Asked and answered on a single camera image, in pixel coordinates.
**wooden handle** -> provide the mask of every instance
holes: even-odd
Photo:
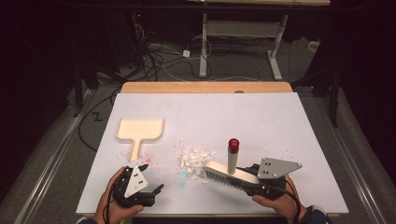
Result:
[[[135,139],[132,142],[132,148],[131,148],[131,153],[129,155],[129,161],[137,160],[141,141],[142,140],[140,140],[140,139],[139,140]]]

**wooden table edge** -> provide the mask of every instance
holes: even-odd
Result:
[[[120,93],[293,92],[288,82],[125,82]]]

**paper debris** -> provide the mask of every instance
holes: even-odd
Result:
[[[195,180],[198,177],[202,177],[204,163],[212,160],[215,154],[216,152],[211,152],[204,148],[184,145],[181,154],[178,155],[180,158],[180,168],[186,167],[187,172],[190,174],[190,179]]]

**black sleeve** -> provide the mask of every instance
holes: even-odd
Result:
[[[300,224],[332,224],[326,212],[317,205],[306,208],[306,213],[300,221]]]

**white board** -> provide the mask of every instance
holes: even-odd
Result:
[[[116,137],[120,119],[164,119],[163,135],[143,144],[139,159],[129,162],[131,143]],[[318,204],[328,213],[348,212],[297,93],[121,93],[77,213],[95,212],[108,179],[121,166],[146,163],[147,181],[164,184],[164,188],[141,216],[274,214],[242,190],[210,179],[191,180],[186,169],[180,168],[177,154],[185,147],[216,151],[213,160],[226,164],[231,138],[240,142],[237,166],[260,164],[262,157],[300,162],[303,168],[290,177],[302,204]]]

